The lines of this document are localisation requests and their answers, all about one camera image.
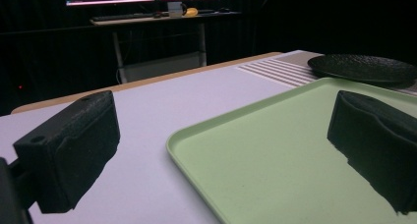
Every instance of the wooden table edge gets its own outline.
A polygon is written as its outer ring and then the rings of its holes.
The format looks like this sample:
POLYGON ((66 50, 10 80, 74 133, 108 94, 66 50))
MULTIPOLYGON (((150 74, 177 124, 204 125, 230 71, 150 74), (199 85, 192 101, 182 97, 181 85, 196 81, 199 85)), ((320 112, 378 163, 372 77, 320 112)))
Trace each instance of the wooden table edge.
POLYGON ((145 84, 153 84, 153 83, 157 83, 157 82, 161 82, 161 81, 165 81, 165 80, 170 80, 170 79, 175 79, 175 78, 179 78, 179 77, 183 77, 183 76, 187 76, 187 75, 191 75, 191 74, 196 74, 196 73, 200 73, 200 72, 204 72, 204 71, 208 71, 208 70, 219 69, 219 68, 224 68, 224 67, 228 67, 228 66, 232 66, 232 65, 236 65, 236 64, 241 64, 241 63, 244 63, 244 62, 263 59, 263 58, 267 58, 267 57, 271 57, 271 56, 279 55, 279 54, 281 54, 281 52, 270 52, 270 53, 266 53, 266 54, 261 54, 261 55, 247 57, 247 58, 227 61, 227 62, 214 64, 214 65, 209 65, 209 66, 205 66, 205 67, 200 67, 200 68, 196 68, 196 69, 186 70, 186 71, 182 71, 182 72, 178 72, 178 73, 174 73, 174 74, 158 76, 158 77, 145 79, 145 80, 139 80, 139 81, 135 81, 135 82, 127 83, 127 84, 113 85, 113 86, 109 86, 109 87, 104 87, 104 88, 99 88, 99 89, 95 89, 95 90, 85 91, 85 92, 82 92, 82 93, 76 93, 76 94, 62 96, 62 97, 58 97, 58 98, 43 100, 43 101, 39 101, 39 102, 26 104, 26 105, 22 105, 20 107, 17 107, 12 111, 11 114, 22 113, 22 112, 26 112, 26 111, 30 111, 30 110, 34 110, 34 109, 39 109, 39 108, 44 108, 44 107, 48 107, 48 106, 52 106, 52 105, 73 102, 73 101, 75 101, 75 100, 77 100, 81 97, 86 96, 86 95, 96 93, 96 92, 100 92, 100 91, 104 91, 104 90, 112 90, 114 92, 114 91, 129 89, 129 88, 133 88, 133 87, 137 87, 137 86, 141 86, 141 85, 145 85, 145 84))

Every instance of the green tray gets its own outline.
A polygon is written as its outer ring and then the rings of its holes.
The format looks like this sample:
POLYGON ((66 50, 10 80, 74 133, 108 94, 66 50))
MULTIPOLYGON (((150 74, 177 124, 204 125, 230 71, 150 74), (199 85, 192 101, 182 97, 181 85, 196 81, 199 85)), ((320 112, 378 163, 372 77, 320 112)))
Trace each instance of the green tray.
POLYGON ((341 89, 417 117, 417 97, 326 78, 182 129, 167 149, 223 223, 417 223, 328 141, 341 89))

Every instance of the black plate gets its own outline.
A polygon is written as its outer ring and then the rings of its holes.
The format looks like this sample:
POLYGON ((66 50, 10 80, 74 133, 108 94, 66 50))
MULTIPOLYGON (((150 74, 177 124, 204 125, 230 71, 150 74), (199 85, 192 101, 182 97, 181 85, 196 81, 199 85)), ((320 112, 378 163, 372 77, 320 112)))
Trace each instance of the black plate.
POLYGON ((383 57, 331 54, 314 57, 307 63, 319 75, 367 84, 397 84, 417 79, 417 67, 383 57))

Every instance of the black curtain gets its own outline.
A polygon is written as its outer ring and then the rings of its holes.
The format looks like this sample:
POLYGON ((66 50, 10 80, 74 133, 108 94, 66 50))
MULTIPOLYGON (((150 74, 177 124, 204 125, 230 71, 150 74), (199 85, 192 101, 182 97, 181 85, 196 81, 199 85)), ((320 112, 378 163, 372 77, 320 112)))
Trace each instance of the black curtain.
MULTIPOLYGON (((201 9, 227 7, 232 11, 253 13, 260 9, 263 1, 204 0, 191 5, 201 9)), ((157 2, 69 8, 65 6, 65 0, 0 0, 0 115, 9 114, 20 105, 118 84, 110 31, 50 30, 91 26, 89 19, 94 16, 163 9, 164 4, 157 2)), ((187 48, 196 47, 192 44, 196 42, 195 36, 176 35, 178 31, 192 32, 195 28, 118 31, 126 63, 181 54, 188 51, 187 48)), ((207 24, 208 63, 252 55, 253 37, 251 20, 207 24)))
POLYGON ((257 53, 364 54, 417 65, 415 0, 268 0, 257 53))

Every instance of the white table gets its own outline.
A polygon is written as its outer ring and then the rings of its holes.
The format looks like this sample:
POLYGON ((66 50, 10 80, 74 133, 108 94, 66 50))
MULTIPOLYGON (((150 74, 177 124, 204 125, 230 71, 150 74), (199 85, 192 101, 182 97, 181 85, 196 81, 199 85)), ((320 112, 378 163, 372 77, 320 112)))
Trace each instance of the white table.
MULTIPOLYGON (((317 55, 293 51, 115 91, 121 131, 117 153, 74 210, 42 214, 34 204, 30 208, 34 223, 217 223, 169 157, 168 137, 184 127, 313 81, 307 73, 303 82, 280 84, 279 79, 251 69, 263 68, 270 61, 289 63, 301 67, 300 73, 292 74, 297 79, 304 75, 307 60, 317 55)), ((1 117, 0 156, 9 163, 16 159, 12 144, 67 105, 69 102, 1 117)))

